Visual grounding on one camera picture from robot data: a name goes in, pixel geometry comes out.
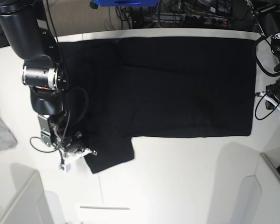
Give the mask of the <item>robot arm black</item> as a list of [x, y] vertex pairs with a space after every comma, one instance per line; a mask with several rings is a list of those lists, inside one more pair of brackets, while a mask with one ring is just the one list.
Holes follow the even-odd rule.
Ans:
[[[280, 0], [248, 0], [247, 5], [260, 29], [260, 38], [253, 46], [253, 57], [259, 68], [269, 77], [276, 77], [275, 84], [266, 87], [266, 96], [277, 103], [266, 103], [268, 110], [280, 109]], [[274, 72], [269, 72], [261, 64], [256, 55], [256, 48], [262, 41], [271, 39], [269, 43], [272, 54], [278, 59]]]
[[48, 1], [0, 0], [0, 26], [9, 45], [23, 61], [22, 83], [40, 124], [40, 140], [60, 155], [62, 167], [87, 155], [97, 155], [82, 142], [82, 133], [69, 127], [86, 115], [72, 117], [67, 63], [60, 48]]

